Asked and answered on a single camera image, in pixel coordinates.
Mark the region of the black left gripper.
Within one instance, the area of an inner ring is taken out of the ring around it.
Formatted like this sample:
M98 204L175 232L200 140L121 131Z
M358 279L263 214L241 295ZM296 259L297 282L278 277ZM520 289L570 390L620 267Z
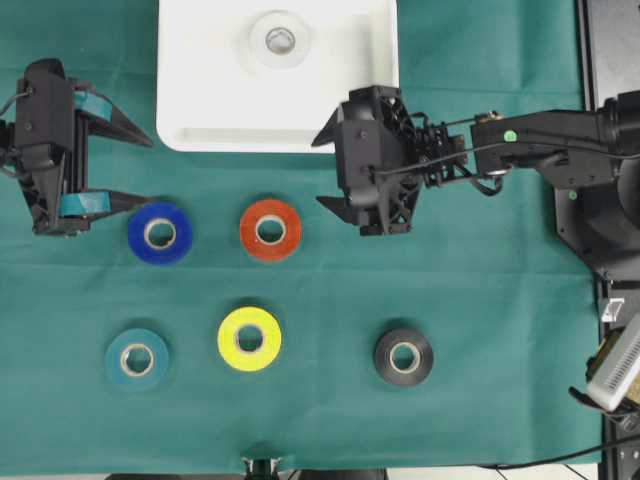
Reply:
M89 134L152 147L153 140L107 97L76 90L54 58L31 63L18 81L12 149L18 183L36 235L75 236L90 222L83 216L109 216L150 203L150 197L112 190L78 193L73 170L77 159L76 112L88 121ZM74 193L63 194L65 187Z

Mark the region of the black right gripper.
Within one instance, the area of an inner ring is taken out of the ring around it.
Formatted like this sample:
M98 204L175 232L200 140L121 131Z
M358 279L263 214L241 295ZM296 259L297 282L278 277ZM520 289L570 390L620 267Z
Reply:
M467 162L463 136L418 117L420 126L396 88L350 91L311 143L335 146L343 196L316 200L363 236L409 232L421 189L452 180Z

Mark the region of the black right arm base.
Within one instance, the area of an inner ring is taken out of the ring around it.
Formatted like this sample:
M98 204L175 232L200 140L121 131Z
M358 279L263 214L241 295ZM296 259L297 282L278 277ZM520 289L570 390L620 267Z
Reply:
M625 161L610 184L556 190L556 231L604 280L639 279L639 162Z

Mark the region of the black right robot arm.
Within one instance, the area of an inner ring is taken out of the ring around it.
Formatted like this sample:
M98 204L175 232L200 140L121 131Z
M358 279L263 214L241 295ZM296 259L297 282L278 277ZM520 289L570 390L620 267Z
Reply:
M470 183L491 197L514 169L533 169L556 189L614 183L639 157L639 94L609 98L596 111L553 109L467 119L469 138L446 122L410 113L398 88L352 90L314 138L335 150L339 197L318 202L361 235L407 233L423 189Z

